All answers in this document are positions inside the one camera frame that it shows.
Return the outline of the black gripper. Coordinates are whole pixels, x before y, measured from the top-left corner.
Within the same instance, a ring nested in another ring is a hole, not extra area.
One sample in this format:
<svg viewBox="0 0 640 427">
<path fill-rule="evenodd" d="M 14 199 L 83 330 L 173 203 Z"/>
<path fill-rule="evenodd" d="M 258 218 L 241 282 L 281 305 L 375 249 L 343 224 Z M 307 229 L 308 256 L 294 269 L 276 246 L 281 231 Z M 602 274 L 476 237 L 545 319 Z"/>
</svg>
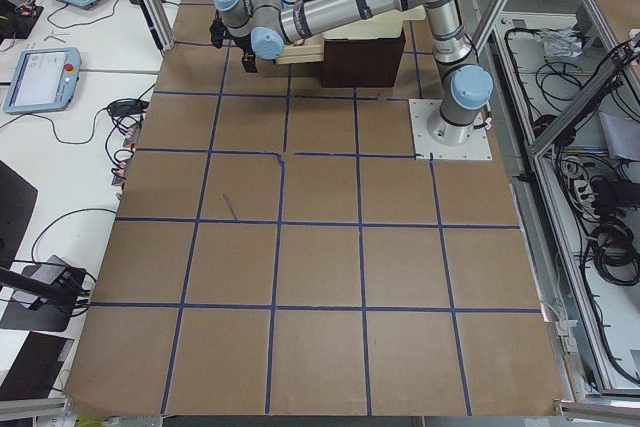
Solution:
<svg viewBox="0 0 640 427">
<path fill-rule="evenodd" d="M 226 40 L 232 41 L 243 51 L 242 66 L 246 73 L 257 73 L 256 54 L 251 46 L 249 35 L 237 37 L 232 35 L 221 20 L 214 20 L 209 28 L 210 41 L 215 48 L 221 48 Z"/>
</svg>

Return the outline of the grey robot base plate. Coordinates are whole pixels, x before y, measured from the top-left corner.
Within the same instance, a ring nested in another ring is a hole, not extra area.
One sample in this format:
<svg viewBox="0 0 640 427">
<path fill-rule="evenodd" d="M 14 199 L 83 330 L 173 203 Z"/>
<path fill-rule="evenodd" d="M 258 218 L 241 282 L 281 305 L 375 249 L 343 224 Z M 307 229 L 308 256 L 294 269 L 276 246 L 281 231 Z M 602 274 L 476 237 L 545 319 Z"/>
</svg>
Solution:
<svg viewBox="0 0 640 427">
<path fill-rule="evenodd" d="M 493 159 L 487 131 L 475 129 L 480 114 L 466 127 L 448 124 L 440 112 L 441 99 L 410 99 L 410 120 L 417 159 L 488 162 Z"/>
</svg>

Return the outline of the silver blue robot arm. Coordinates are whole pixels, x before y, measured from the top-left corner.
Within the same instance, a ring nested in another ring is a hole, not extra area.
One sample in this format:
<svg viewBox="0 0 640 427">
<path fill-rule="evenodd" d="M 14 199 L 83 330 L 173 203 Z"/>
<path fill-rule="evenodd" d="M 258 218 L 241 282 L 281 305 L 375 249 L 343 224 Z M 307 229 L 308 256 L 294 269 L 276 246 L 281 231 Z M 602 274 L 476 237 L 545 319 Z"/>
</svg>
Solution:
<svg viewBox="0 0 640 427">
<path fill-rule="evenodd" d="M 463 24 L 458 0 L 213 0 L 211 43 L 231 40 L 243 51 L 246 72 L 255 60 L 275 60 L 285 46 L 334 28 L 396 10 L 426 11 L 444 98 L 427 120 L 438 143 L 457 147 L 476 130 L 475 119 L 493 92 L 491 75 L 476 61 L 477 50 Z"/>
</svg>

